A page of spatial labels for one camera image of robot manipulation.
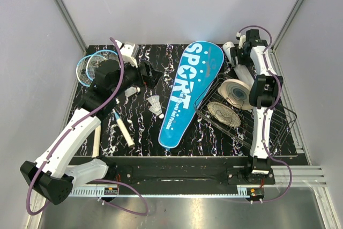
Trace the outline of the white shuttlecock of pair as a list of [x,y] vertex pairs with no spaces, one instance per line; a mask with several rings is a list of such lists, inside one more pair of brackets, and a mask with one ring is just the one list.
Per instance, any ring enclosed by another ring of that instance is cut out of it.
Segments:
[[153,106],[155,108],[161,107],[159,95],[152,95],[152,96],[148,97],[147,100],[151,106]]
[[156,115],[158,118],[160,118],[160,119],[164,118],[164,114],[163,114],[161,108],[151,106],[148,110],[150,112],[152,112],[154,115]]

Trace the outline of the white plastic shuttlecock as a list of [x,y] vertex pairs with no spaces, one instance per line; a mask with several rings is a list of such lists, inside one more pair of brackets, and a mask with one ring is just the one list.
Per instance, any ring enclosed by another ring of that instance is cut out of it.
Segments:
[[130,87],[127,90],[125,90],[125,96],[127,98],[140,93],[140,88],[139,87]]

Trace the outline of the white shuttlecock tube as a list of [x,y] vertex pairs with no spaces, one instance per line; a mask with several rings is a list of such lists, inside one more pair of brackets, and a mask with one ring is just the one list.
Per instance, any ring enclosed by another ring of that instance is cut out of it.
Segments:
[[238,64],[238,59],[232,55],[236,47],[232,42],[226,42],[222,46],[223,52],[228,57],[229,63],[231,64],[233,70],[235,71],[239,80],[243,81],[250,88],[253,86],[254,78],[250,73],[249,69],[245,65]]

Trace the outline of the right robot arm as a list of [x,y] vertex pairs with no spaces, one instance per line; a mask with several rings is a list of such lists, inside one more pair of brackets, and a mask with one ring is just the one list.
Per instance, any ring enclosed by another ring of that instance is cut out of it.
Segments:
[[270,124],[283,78],[277,76],[270,62],[268,49],[272,36],[267,29],[246,26],[237,32],[236,39],[237,46],[228,43],[228,57],[238,79],[251,86],[249,104],[254,118],[250,157],[242,173],[247,183],[255,184],[271,172]]

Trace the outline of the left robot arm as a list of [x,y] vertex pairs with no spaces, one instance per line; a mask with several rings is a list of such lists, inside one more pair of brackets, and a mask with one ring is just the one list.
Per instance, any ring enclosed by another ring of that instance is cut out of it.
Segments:
[[95,78],[75,110],[72,119],[49,149],[34,162],[21,167],[30,190],[34,190],[54,205],[62,203],[70,192],[97,179],[105,184],[115,180],[115,163],[105,157],[69,169],[68,164],[86,138],[114,109],[115,98],[132,86],[154,88],[161,71],[143,62],[138,67],[119,65],[104,60],[95,69]]

